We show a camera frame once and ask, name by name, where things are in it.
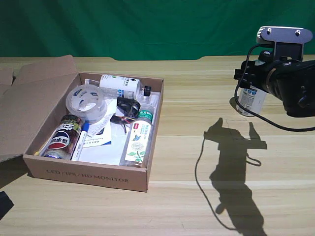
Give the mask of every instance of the pepsi can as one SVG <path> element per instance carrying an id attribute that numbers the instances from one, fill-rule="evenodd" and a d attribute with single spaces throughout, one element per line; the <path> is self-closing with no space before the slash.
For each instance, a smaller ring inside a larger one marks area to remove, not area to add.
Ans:
<path id="1" fill-rule="evenodd" d="M 45 157 L 70 160 L 81 134 L 83 121 L 75 115 L 62 118 L 45 151 Z"/>

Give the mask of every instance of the tape roll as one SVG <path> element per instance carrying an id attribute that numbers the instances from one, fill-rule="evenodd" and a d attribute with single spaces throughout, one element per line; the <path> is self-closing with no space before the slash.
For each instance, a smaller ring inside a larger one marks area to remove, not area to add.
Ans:
<path id="1" fill-rule="evenodd" d="M 94 85 L 74 88 L 68 94 L 65 104 L 73 115 L 90 124 L 100 121 L 107 110 L 103 91 Z"/>

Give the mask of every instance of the open cardboard box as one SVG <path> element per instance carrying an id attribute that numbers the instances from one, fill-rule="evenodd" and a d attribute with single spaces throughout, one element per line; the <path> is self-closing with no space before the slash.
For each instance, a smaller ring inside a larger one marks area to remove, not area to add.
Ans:
<path id="1" fill-rule="evenodd" d="M 78 73 L 70 55 L 23 66 L 12 86 L 12 70 L 0 70 L 0 162 L 23 155 L 35 178 L 146 192 L 162 106 L 161 78 L 125 75 L 160 92 L 146 168 L 34 156 L 67 114 L 67 94 L 85 79 L 99 81 L 102 74 Z"/>

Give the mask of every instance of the black bottle cap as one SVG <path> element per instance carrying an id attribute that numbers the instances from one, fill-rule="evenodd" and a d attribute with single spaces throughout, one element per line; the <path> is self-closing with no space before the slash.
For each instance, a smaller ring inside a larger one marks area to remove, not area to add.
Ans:
<path id="1" fill-rule="evenodd" d="M 151 94 L 151 86 L 145 85 L 144 86 L 143 95 L 146 96 L 146 97 L 149 97 L 150 94 Z"/>
<path id="2" fill-rule="evenodd" d="M 263 62 L 272 62 L 273 55 L 269 51 L 261 51 L 258 57 L 258 60 Z"/>

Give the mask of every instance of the green screen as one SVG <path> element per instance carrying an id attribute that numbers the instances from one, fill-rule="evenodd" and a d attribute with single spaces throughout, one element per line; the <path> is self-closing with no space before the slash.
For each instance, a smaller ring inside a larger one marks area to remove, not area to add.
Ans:
<path id="1" fill-rule="evenodd" d="M 1 0 L 0 11 L 0 57 L 198 59 L 247 54 L 261 26 L 315 31 L 315 0 Z"/>

